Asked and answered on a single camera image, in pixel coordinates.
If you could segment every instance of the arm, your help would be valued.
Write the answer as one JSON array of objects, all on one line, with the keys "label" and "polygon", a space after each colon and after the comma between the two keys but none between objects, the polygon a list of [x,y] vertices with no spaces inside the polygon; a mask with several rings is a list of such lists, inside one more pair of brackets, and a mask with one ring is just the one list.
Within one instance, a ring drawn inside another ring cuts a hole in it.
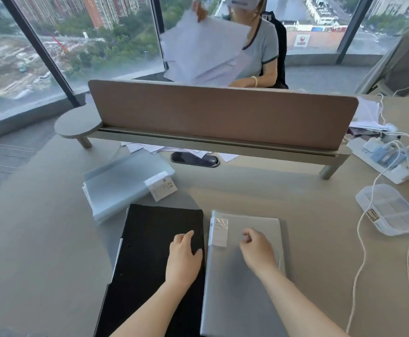
[{"label": "arm", "polygon": [[163,337],[168,324],[201,267],[203,251],[193,255],[190,239],[194,231],[176,235],[170,243],[165,283],[134,312],[111,337]]},{"label": "arm", "polygon": [[290,337],[348,336],[281,274],[271,245],[262,233],[247,228],[243,235],[247,236],[240,243],[243,258],[267,290]]},{"label": "arm", "polygon": [[258,85],[254,78],[243,78],[233,81],[230,85],[232,88],[268,88],[276,83],[278,78],[278,58],[262,65],[263,75],[257,77]]}]

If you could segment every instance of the white bracelet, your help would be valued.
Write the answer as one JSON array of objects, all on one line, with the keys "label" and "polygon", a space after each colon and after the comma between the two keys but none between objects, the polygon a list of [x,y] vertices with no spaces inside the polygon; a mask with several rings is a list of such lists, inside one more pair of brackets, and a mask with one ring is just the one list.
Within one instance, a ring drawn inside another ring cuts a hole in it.
[{"label": "white bracelet", "polygon": [[256,84],[254,84],[254,87],[257,88],[258,87],[258,78],[255,77],[254,75],[252,75],[251,78],[254,78],[254,80],[256,80]]}]

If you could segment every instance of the gray t-shirt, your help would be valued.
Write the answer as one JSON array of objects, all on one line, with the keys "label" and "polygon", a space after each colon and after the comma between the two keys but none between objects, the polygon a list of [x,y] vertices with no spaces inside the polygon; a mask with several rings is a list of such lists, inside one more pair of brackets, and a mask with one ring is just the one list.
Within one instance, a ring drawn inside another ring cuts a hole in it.
[{"label": "gray t-shirt", "polygon": [[237,79],[258,77],[262,65],[274,61],[279,56],[278,35],[275,25],[261,18],[251,42],[243,50],[252,57],[251,62],[237,76]]}]

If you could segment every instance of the brown partition panel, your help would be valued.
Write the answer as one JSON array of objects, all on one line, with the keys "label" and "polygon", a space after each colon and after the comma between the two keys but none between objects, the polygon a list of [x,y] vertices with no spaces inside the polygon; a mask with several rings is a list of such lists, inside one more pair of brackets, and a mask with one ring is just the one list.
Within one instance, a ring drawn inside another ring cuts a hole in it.
[{"label": "brown partition panel", "polygon": [[105,126],[331,150],[358,106],[355,97],[276,89],[140,80],[90,80],[89,88]]}]

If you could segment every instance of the power strip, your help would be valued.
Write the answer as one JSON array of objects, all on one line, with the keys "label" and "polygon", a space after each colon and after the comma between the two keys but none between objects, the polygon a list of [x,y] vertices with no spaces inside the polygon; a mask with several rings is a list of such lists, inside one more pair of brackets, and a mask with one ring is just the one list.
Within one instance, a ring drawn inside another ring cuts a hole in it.
[{"label": "power strip", "polygon": [[405,163],[400,164],[393,169],[384,171],[386,169],[385,167],[381,166],[380,164],[374,162],[371,159],[372,152],[364,148],[365,144],[367,144],[367,142],[364,141],[362,138],[358,137],[348,142],[346,146],[353,151],[354,155],[359,157],[370,167],[372,167],[376,171],[384,172],[382,175],[387,177],[393,183],[400,184],[409,179],[409,169],[407,168]]}]

